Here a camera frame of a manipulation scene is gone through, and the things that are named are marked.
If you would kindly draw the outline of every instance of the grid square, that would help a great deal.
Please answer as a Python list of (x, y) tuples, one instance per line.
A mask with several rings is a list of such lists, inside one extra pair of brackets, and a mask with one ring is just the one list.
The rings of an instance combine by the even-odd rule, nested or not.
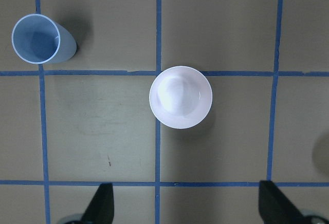
[[(96, 190), (96, 186), (51, 186), (51, 223), (79, 220)], [(154, 224), (153, 187), (115, 186), (113, 192), (113, 224)]]
[(2, 223), (45, 223), (43, 186), (0, 185), (0, 195)]
[(156, 0), (42, 0), (41, 11), (79, 46), (45, 69), (155, 70)]
[(303, 214), (329, 217), (327, 187), (282, 187), (280, 190)]
[(153, 76), (47, 76), (49, 179), (154, 181)]
[(263, 223), (258, 188), (161, 188), (162, 224)]
[(329, 70), (329, 0), (283, 0), (280, 70)]
[(43, 180), (38, 77), (0, 78), (0, 179)]
[(23, 16), (35, 12), (34, 0), (0, 0), (2, 8), (0, 23), (0, 70), (37, 70), (15, 53), (11, 44), (11, 32), (16, 22)]
[(162, 68), (273, 69), (277, 0), (162, 0)]
[(328, 84), (328, 78), (279, 78), (274, 180), (328, 181), (329, 163), (323, 154), (329, 143)]
[(208, 79), (213, 103), (205, 120), (182, 130), (161, 126), (161, 180), (265, 178), (272, 78)]

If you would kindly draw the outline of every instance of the black object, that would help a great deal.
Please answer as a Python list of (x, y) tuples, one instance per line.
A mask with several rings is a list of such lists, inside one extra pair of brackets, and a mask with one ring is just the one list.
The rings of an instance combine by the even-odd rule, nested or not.
[(112, 224), (114, 218), (113, 185), (100, 184), (81, 220), (66, 224)]
[(272, 181), (260, 181), (258, 208), (266, 224), (329, 224), (320, 216), (304, 216)]

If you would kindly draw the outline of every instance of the white bowl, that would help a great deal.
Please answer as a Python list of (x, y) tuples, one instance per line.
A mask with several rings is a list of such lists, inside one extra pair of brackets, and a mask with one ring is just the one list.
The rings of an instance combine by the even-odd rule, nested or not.
[(150, 89), (150, 106), (155, 117), (171, 128), (199, 124), (212, 103), (211, 86), (205, 76), (188, 66), (163, 71)]

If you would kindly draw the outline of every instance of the cup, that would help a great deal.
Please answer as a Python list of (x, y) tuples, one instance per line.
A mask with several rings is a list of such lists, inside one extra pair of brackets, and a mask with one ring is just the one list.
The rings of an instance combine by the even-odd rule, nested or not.
[(199, 124), (212, 104), (212, 90), (206, 77), (188, 66), (163, 71), (150, 89), (150, 106), (155, 117), (171, 128)]
[(21, 18), (13, 28), (11, 42), (17, 55), (31, 64), (67, 61), (77, 51), (73, 36), (41, 14)]

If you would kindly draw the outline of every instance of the blue cup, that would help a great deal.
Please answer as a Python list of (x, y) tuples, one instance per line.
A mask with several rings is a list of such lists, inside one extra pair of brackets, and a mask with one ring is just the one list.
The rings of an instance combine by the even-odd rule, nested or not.
[(16, 54), (31, 64), (67, 61), (77, 51), (73, 36), (41, 14), (21, 18), (13, 28), (11, 42)]

